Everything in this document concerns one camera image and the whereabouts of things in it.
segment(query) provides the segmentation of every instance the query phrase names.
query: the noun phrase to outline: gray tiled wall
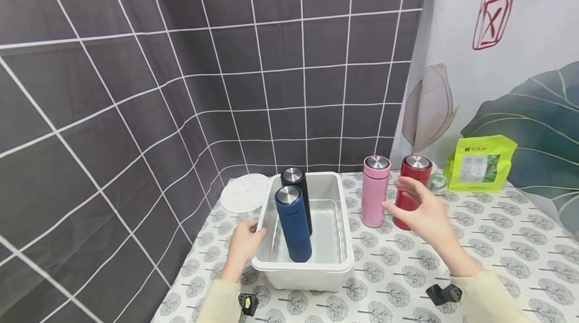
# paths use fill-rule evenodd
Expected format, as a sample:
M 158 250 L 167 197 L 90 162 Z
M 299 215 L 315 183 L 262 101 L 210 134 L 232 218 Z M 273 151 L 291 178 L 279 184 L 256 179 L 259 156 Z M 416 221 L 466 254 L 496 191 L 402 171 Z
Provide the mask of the gray tiled wall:
M 422 0 L 0 0 L 0 322 L 144 322 L 229 178 L 388 156 Z

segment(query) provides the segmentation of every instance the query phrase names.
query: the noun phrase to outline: sleeve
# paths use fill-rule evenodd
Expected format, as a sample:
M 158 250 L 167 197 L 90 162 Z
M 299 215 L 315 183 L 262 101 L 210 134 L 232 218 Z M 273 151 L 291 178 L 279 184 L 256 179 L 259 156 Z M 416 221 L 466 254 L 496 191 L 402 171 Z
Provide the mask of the sleeve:
M 468 323 L 530 323 L 499 278 L 489 270 L 469 278 L 450 277 L 462 290 L 460 308 Z
M 199 323 L 237 323 L 241 306 L 237 301 L 240 285 L 221 279 L 211 283 L 197 322 Z

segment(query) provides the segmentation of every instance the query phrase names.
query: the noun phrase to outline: stainless steel lid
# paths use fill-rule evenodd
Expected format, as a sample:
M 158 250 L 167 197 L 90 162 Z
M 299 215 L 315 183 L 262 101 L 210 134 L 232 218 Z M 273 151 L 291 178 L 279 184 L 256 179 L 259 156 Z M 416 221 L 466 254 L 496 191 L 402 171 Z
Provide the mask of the stainless steel lid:
M 417 168 L 419 170 L 424 170 L 425 168 L 428 168 L 428 167 L 432 166 L 432 164 L 433 164 L 427 158 L 423 158 L 422 156 L 418 156 L 418 155 L 408 156 L 407 158 L 404 159 L 404 162 L 408 166 Z
M 374 170 L 384 170 L 390 166 L 390 161 L 382 156 L 369 156 L 364 160 L 364 163 Z
M 300 190 L 295 186 L 284 186 L 277 191 L 275 198 L 280 204 L 290 205 L 300 197 Z
M 281 174 L 281 177 L 287 182 L 296 182 L 301 179 L 304 172 L 297 167 L 290 167 Z

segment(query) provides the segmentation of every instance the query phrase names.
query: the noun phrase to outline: patterned tablecloth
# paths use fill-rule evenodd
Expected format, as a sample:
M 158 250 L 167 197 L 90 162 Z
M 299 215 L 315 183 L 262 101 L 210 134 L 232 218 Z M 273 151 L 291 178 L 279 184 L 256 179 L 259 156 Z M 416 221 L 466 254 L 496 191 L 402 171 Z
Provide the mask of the patterned tablecloth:
M 390 183 L 397 178 L 393 172 Z M 259 296 L 255 317 L 240 321 L 283 322 L 464 322 L 456 303 L 440 307 L 426 297 L 433 284 L 449 284 L 449 271 L 433 248 L 402 231 L 388 216 L 377 229 L 359 220 L 362 175 L 342 174 L 354 238 L 355 270 L 338 293 L 276 290 L 251 265 L 242 290 Z M 579 322 L 579 244 L 514 187 L 501 193 L 439 193 L 460 242 L 477 262 L 494 270 L 531 319 Z M 396 198 L 389 186 L 388 200 Z M 195 322 L 210 282 L 219 277 L 229 238 L 238 221 L 259 216 L 210 213 L 175 284 L 156 312 L 155 323 Z

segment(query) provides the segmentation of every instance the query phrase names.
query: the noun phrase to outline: hand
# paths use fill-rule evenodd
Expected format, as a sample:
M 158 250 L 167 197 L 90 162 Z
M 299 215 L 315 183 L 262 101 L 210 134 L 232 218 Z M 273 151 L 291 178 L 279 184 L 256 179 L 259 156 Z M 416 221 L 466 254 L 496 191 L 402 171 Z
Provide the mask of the hand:
M 458 242 L 442 200 L 435 197 L 422 183 L 410 177 L 400 177 L 396 181 L 396 186 L 401 193 L 418 202 L 418 208 L 406 211 L 385 201 L 382 202 L 382 206 L 392 216 L 407 224 L 424 241 L 430 243 L 446 263 L 452 276 L 472 277 L 483 270 Z
M 394 204 L 382 202 L 392 216 L 407 224 L 413 232 L 434 247 L 456 240 L 450 225 L 444 202 L 435 197 L 422 183 L 410 177 L 400 177 L 396 186 L 401 193 L 418 203 L 414 211 L 406 211 Z
M 222 280 L 239 282 L 245 264 L 255 257 L 259 244 L 267 234 L 267 228 L 256 231 L 257 223 L 257 219 L 246 220 L 233 229 L 227 261 L 221 272 Z

